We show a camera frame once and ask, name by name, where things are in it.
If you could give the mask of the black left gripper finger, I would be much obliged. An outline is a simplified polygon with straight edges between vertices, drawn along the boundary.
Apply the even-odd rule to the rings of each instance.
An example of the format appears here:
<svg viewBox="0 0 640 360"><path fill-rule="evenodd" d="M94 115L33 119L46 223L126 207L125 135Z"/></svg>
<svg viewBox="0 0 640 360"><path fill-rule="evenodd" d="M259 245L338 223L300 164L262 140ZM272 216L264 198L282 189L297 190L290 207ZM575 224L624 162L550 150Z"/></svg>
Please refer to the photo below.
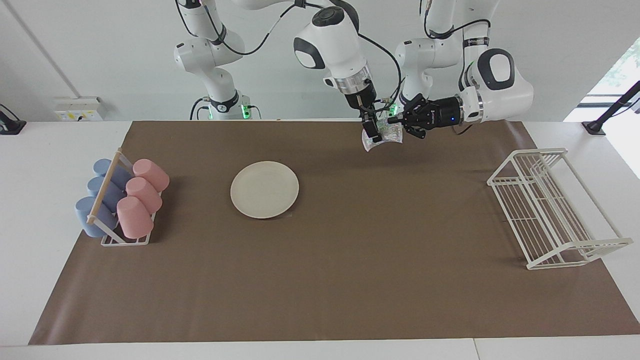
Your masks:
<svg viewBox="0 0 640 360"><path fill-rule="evenodd" d="M428 100L423 94L417 94L405 104L402 120L428 120Z"/></svg>
<svg viewBox="0 0 640 360"><path fill-rule="evenodd" d="M418 139L423 140L426 137L427 129L420 121L411 120L403 116L392 116L387 118L387 123L389 125L402 125L406 133Z"/></svg>

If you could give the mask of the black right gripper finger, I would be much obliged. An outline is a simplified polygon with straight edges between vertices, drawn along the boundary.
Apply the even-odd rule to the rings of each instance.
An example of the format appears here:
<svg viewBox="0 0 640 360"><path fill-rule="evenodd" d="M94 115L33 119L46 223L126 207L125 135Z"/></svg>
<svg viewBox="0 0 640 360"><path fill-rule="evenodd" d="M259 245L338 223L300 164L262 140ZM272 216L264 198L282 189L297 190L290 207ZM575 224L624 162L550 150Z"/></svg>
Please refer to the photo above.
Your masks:
<svg viewBox="0 0 640 360"><path fill-rule="evenodd" d="M383 136L378 129L376 116L362 116L362 128L362 144L364 146L374 146L383 140Z"/></svg>

